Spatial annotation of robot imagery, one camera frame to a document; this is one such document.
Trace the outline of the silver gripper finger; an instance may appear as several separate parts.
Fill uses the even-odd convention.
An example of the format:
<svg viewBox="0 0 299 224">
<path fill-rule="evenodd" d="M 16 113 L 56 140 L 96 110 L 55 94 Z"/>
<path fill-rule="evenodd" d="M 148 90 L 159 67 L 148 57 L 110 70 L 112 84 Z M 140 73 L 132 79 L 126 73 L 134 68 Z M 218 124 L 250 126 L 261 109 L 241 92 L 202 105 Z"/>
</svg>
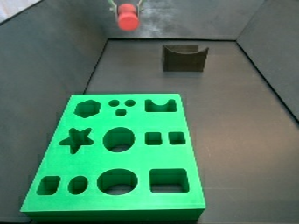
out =
<svg viewBox="0 0 299 224">
<path fill-rule="evenodd" d="M 144 1 L 144 0 L 139 0 L 138 3 L 136 3 L 136 5 L 135 5 L 135 7 L 136 7 L 136 12 L 140 12 L 140 10 L 142 10 L 142 4 L 143 4 L 143 1 Z"/>
<path fill-rule="evenodd" d="M 114 0 L 107 0 L 108 4 L 110 4 L 110 10 L 114 12 L 118 12 L 118 4 L 115 3 Z"/>
</svg>

